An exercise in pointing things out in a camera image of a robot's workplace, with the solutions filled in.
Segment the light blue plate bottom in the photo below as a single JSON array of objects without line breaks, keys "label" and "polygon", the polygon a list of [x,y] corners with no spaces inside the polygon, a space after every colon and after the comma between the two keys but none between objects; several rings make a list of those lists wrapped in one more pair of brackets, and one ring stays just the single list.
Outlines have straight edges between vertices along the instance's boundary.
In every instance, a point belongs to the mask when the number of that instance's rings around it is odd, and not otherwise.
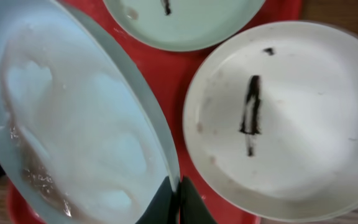
[{"label": "light blue plate bottom", "polygon": [[0,1],[0,164],[45,223],[136,223],[180,175],[135,63],[60,1]]}]

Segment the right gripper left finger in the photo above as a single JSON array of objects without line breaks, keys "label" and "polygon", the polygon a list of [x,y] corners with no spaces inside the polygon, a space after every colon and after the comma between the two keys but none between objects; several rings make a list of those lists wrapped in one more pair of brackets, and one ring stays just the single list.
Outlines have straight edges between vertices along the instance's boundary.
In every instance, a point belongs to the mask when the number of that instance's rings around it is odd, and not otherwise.
[{"label": "right gripper left finger", "polygon": [[177,224],[178,210],[178,193],[172,190],[170,179],[166,176],[135,224]]}]

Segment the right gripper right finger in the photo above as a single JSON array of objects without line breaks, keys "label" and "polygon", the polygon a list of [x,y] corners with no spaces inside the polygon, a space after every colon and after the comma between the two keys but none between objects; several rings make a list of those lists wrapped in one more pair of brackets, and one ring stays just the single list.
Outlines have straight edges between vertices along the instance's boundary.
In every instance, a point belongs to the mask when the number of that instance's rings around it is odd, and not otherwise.
[{"label": "right gripper right finger", "polygon": [[188,177],[180,187],[180,224],[217,224]]}]

